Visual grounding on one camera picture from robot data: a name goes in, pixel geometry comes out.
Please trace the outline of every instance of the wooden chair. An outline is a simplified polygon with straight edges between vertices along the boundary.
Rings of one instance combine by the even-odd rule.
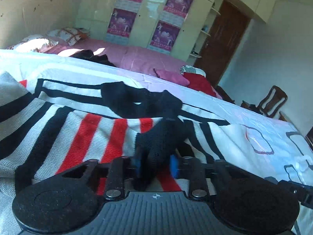
[[[273,91],[275,90],[275,93],[272,97],[271,100],[270,96],[273,93]],[[288,96],[287,94],[281,90],[279,87],[277,86],[273,86],[269,92],[269,94],[260,102],[260,104],[257,106],[257,109],[260,110],[264,115],[266,115],[269,118],[273,118],[276,113],[278,112],[278,110],[282,107],[282,105],[285,104],[285,102],[287,101]],[[280,104],[278,104],[278,106],[275,108],[275,110],[272,112],[272,114],[269,114],[269,112],[275,107],[275,105],[277,105],[277,103],[279,103],[281,100],[283,100]],[[242,101],[241,107],[248,109],[248,110],[252,110],[250,108],[250,104],[248,104],[245,101]]]

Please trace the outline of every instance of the floral pillow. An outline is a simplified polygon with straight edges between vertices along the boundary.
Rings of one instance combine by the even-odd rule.
[[[89,31],[84,28],[65,27],[62,29],[53,30],[47,33],[50,37],[58,37],[66,41],[70,46],[73,46],[80,39],[87,39]]]
[[[8,47],[7,49],[15,50],[17,52],[38,52],[44,53],[55,47],[58,41],[52,40],[49,37],[44,37],[39,34],[30,35],[18,44]]]

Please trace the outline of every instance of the metal screw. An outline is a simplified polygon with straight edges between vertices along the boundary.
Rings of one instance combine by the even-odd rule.
[[[197,198],[202,198],[202,197],[205,197],[207,195],[207,192],[204,190],[194,190],[192,192],[192,195],[194,197],[197,197]]]
[[[118,196],[120,196],[122,193],[119,190],[116,189],[112,189],[112,190],[108,190],[106,192],[106,195],[110,198],[116,198]]]

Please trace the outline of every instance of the pink pillow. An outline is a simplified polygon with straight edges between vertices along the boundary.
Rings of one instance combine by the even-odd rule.
[[[154,71],[158,78],[161,78],[163,80],[167,80],[181,86],[188,86],[190,84],[189,80],[185,79],[181,74],[177,72],[156,69],[154,69]]]

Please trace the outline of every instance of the red cloth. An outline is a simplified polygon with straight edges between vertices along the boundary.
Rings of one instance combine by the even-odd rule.
[[[213,91],[212,85],[210,84],[210,82],[207,81],[204,76],[188,72],[184,72],[183,76],[190,82],[188,88],[196,91],[201,91],[203,93],[206,93],[207,95],[216,97],[216,93]]]

